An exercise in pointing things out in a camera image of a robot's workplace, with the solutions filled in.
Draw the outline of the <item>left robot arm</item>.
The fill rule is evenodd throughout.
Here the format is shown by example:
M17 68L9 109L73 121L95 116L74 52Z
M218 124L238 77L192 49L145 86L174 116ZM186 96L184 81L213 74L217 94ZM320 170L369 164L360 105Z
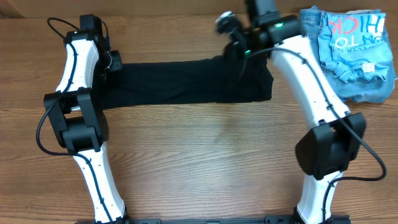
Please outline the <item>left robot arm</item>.
M44 96L46 119L59 145L78 164L94 207L94 223L130 223L126 205L108 161L109 128L94 87L106 84L109 73L122 69L117 50L111 50L105 22L93 14L80 16L80 25L62 36L67 61L55 92Z

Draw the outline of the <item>black t-shirt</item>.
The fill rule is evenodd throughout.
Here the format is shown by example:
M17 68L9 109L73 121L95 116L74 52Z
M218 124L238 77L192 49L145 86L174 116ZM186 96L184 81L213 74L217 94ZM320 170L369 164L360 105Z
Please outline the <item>black t-shirt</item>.
M125 63L93 91L101 108L191 103L250 103L272 98L273 77L265 61L246 68L222 56L163 63Z

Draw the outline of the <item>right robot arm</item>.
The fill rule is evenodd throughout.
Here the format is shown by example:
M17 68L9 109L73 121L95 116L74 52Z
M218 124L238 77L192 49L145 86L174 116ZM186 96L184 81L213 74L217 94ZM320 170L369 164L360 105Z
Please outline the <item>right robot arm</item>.
M308 128L295 147L305 174L300 201L293 214L268 215L264 221L349 223L348 215L332 214L331 202L339 178L358 153L364 116L352 114L336 96L297 16L281 16L274 1L246 5L250 27L244 27L231 11L216 20L216 30L231 38L225 54L242 61L243 68L255 60L271 59L291 87Z

